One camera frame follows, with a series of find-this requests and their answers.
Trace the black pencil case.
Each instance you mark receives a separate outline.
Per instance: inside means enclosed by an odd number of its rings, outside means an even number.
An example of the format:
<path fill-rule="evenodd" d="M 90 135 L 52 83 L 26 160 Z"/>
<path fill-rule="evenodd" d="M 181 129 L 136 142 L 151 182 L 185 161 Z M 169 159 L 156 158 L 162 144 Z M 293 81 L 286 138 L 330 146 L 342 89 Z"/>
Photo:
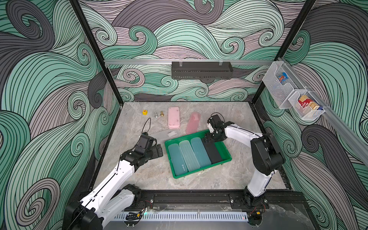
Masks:
<path fill-rule="evenodd" d="M 204 148 L 210 159 L 211 164 L 215 164 L 215 163 L 219 163 L 223 161 L 214 143 L 207 143 L 205 138 L 202 138 L 202 143 L 204 145 Z"/>

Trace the light teal pencil case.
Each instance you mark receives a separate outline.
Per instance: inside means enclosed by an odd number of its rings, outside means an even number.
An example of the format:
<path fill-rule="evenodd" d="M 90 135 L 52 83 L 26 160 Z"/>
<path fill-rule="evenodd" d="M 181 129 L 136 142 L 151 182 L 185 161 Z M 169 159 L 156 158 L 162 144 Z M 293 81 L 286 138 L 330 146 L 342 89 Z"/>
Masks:
<path fill-rule="evenodd" d="M 195 137 L 191 139 L 190 143 L 200 168 L 211 165 L 210 158 L 206 152 L 206 149 L 204 147 L 204 144 L 202 143 L 201 138 Z"/>

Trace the green plastic storage tray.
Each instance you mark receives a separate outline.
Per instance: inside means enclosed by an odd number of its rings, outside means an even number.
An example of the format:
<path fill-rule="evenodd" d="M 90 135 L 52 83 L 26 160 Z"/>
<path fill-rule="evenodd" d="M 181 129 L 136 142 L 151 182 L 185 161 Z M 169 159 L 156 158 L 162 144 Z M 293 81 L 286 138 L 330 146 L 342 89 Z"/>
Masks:
<path fill-rule="evenodd" d="M 203 170 L 206 170 L 208 168 L 211 168 L 211 167 L 214 167 L 214 166 L 217 166 L 217 165 L 221 165 L 221 164 L 224 164 L 224 163 L 227 163 L 227 162 L 230 162 L 232 160 L 232 157 L 228 151 L 228 149 L 226 148 L 225 144 L 221 141 L 221 142 L 215 142 L 215 146 L 218 150 L 218 152 L 220 153 L 223 161 L 222 162 L 219 162 L 219 163 L 215 163 L 215 164 L 211 164 L 207 167 L 203 167 L 203 168 L 199 168 L 195 171 L 192 171 L 192 172 L 187 172 L 185 174 L 182 174 L 180 176 L 175 176 L 174 175 L 174 171 L 173 171 L 173 165 L 171 163 L 171 157 L 170 157 L 170 154 L 169 154 L 169 151 L 168 151 L 168 146 L 171 145 L 171 144 L 179 144 L 181 141 L 184 141 L 184 140 L 188 140 L 189 142 L 191 141 L 191 139 L 195 138 L 195 137 L 199 137 L 199 138 L 205 138 L 205 135 L 209 133 L 209 130 L 204 130 L 204 131 L 200 131 L 200 132 L 197 132 L 197 133 L 194 133 L 194 134 L 190 134 L 190 135 L 186 135 L 186 136 L 183 136 L 183 137 L 179 137 L 179 138 L 176 138 L 176 139 L 172 139 L 172 140 L 167 140 L 164 145 L 166 147 L 166 152 L 167 152 L 167 155 L 168 155 L 168 159 L 169 159 L 169 162 L 170 162 L 170 166 L 171 166 L 171 170 L 172 170 L 172 175 L 175 179 L 178 179 L 180 177 L 184 177 L 184 176 L 188 176 L 190 174 L 193 174 L 193 173 L 197 173 L 197 172 L 200 172 L 200 171 L 203 171 Z"/>

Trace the translucent teal pencil case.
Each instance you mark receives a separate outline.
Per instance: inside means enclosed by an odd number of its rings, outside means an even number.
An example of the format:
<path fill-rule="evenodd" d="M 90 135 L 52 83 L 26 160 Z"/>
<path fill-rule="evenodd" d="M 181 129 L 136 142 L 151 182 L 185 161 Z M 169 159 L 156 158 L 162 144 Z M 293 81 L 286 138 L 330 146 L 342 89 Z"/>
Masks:
<path fill-rule="evenodd" d="M 188 172 L 184 157 L 178 144 L 168 146 L 168 151 L 171 157 L 171 163 L 175 176 L 180 176 Z"/>

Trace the clear frosted pencil case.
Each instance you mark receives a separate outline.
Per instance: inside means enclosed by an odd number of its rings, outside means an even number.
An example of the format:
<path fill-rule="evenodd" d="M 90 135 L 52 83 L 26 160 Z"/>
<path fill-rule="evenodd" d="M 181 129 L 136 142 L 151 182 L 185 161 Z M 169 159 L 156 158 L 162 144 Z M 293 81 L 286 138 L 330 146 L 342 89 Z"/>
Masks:
<path fill-rule="evenodd" d="M 181 141 L 179 143 L 181 153 L 186 163 L 189 172 L 195 171 L 200 168 L 199 162 L 192 149 L 192 146 L 188 140 Z"/>

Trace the pink opaque pencil case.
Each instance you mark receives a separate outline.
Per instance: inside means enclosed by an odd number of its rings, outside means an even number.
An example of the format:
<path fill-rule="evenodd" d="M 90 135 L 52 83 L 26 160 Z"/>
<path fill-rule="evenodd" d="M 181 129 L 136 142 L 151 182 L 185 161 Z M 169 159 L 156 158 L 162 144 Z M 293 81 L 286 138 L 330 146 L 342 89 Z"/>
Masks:
<path fill-rule="evenodd" d="M 168 108 L 168 128 L 176 129 L 180 127 L 180 109 L 179 107 Z"/>

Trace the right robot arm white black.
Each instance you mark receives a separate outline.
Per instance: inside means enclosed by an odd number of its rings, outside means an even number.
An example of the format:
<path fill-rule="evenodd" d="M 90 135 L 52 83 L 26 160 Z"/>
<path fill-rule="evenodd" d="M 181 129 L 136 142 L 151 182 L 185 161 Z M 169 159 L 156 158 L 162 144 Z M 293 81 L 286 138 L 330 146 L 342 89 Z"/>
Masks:
<path fill-rule="evenodd" d="M 207 143 L 230 138 L 251 148 L 255 171 L 250 183 L 244 189 L 244 205 L 253 208 L 262 204 L 266 187 L 286 161 L 276 138 L 270 133 L 256 133 L 233 122 L 215 121 L 212 118 L 207 121 L 207 127 L 209 129 L 209 133 L 205 135 Z"/>

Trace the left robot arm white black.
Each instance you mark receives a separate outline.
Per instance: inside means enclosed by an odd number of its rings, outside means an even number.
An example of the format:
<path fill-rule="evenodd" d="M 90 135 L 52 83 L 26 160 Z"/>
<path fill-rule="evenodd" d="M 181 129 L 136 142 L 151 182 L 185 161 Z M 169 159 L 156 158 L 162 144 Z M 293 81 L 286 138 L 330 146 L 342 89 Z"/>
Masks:
<path fill-rule="evenodd" d="M 87 196 L 70 203 L 64 211 L 63 230 L 102 230 L 124 209 L 130 207 L 137 197 L 137 188 L 129 186 L 117 191 L 140 166 L 149 160 L 163 156 L 161 145 L 154 145 L 139 152 L 127 150 L 110 174 Z"/>

